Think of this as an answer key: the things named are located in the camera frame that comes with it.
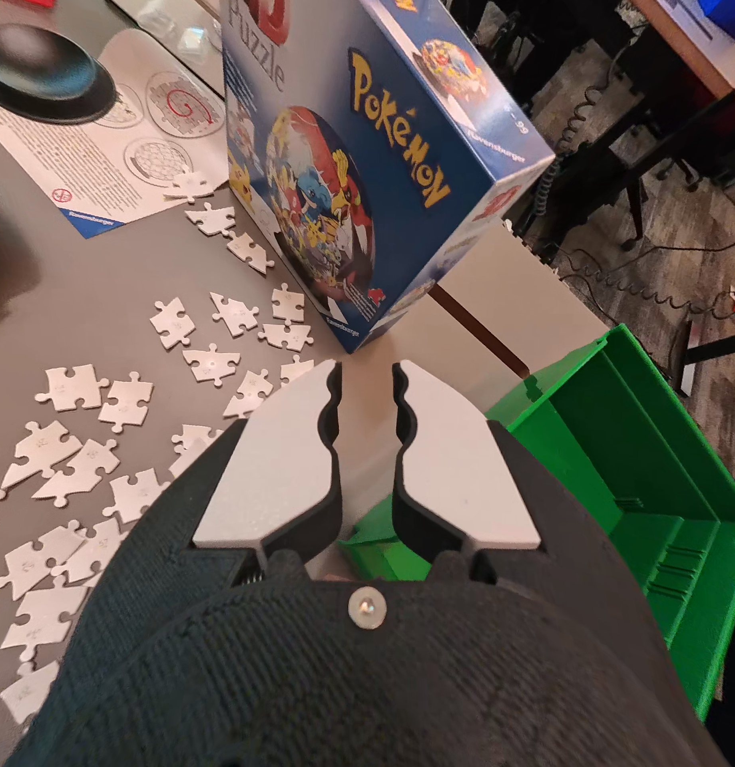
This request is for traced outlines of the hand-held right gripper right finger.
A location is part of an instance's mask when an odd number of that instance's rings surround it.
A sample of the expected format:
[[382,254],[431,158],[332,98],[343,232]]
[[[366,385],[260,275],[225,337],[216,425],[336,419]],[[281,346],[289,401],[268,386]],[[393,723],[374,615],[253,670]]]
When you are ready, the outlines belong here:
[[495,423],[410,360],[392,366],[397,407],[392,526],[433,563],[454,551],[536,551],[541,535],[496,439]]

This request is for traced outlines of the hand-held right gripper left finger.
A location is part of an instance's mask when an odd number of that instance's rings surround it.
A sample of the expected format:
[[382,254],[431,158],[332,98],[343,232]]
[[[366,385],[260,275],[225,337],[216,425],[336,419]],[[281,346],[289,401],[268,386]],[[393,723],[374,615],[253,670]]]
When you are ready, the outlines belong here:
[[342,365],[324,360],[245,422],[193,535],[196,548],[294,551],[307,563],[343,521],[337,409]]

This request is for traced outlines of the puzzle pieces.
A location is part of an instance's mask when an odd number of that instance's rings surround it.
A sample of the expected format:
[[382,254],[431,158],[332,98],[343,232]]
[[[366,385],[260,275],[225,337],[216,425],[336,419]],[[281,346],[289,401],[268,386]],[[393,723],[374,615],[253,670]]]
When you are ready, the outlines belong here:
[[24,171],[0,169],[5,752],[129,530],[297,360],[257,337],[286,273],[243,265],[189,206],[85,240],[41,198]]

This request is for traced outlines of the blue puzzle box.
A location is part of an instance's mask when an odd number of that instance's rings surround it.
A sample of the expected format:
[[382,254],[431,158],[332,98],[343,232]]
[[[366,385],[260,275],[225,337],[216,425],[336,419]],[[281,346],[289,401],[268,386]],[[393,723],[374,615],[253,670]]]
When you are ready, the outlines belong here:
[[221,2],[230,187],[347,353],[554,159],[442,2]]

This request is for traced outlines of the black round ball stand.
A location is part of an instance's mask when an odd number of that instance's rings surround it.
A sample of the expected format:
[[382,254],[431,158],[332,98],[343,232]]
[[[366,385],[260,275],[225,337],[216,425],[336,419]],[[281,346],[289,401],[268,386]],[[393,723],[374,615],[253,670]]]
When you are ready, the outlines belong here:
[[30,24],[0,24],[0,107],[27,120],[83,125],[115,106],[107,69],[70,39]]

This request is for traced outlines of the green plastic bin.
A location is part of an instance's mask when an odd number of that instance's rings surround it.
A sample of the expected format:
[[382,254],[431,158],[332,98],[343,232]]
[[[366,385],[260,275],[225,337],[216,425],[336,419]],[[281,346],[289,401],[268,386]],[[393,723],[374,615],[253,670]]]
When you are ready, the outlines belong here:
[[487,416],[601,525],[705,720],[735,628],[735,481],[677,395],[621,325]]

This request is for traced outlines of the folded paper instruction leaflet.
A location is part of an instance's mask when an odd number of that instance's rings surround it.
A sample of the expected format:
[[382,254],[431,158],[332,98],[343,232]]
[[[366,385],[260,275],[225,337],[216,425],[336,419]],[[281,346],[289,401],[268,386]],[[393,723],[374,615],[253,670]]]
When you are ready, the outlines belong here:
[[0,144],[84,238],[186,203],[172,196],[185,169],[206,196],[228,179],[222,97],[138,29],[115,34],[100,63],[117,101],[99,120],[55,125],[0,106]]

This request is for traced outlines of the white stand base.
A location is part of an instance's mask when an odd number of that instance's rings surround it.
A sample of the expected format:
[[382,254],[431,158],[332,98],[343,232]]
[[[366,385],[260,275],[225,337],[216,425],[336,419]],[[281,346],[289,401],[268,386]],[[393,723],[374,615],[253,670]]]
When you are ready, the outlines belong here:
[[225,96],[218,1],[113,1],[219,96]]

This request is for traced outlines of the wooden side table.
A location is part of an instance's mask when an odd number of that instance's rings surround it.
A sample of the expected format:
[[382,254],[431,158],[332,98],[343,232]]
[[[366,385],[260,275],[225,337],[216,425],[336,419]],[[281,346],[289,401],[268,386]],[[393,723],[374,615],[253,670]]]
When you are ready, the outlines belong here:
[[735,96],[735,40],[703,14],[698,1],[633,5],[713,96]]

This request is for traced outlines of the blue plastic bin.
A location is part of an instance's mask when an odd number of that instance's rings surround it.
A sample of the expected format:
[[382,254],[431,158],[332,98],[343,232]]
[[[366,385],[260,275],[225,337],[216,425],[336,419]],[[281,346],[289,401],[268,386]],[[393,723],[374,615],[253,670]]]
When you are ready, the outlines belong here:
[[698,1],[703,14],[735,40],[735,1]]

